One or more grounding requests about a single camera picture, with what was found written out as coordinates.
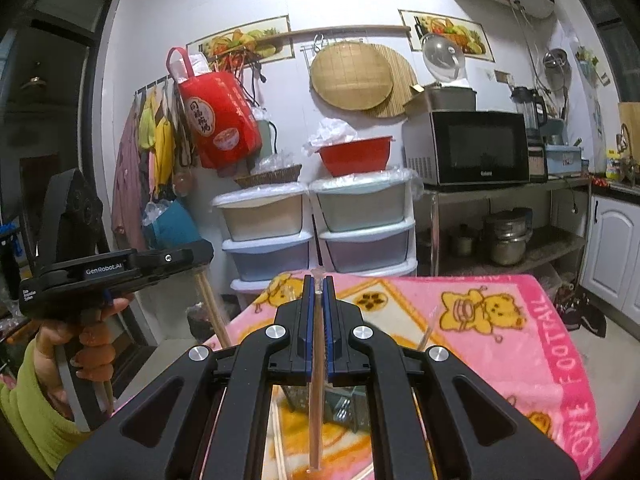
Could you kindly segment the green sleeve forearm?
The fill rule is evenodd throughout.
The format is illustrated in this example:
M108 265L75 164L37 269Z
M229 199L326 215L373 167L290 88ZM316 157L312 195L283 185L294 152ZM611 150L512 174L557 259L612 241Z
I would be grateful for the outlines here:
M62 460L90 437L55 411L42 393L35 348L32 340L15 384L1 382L1 472L17 479L52 479Z

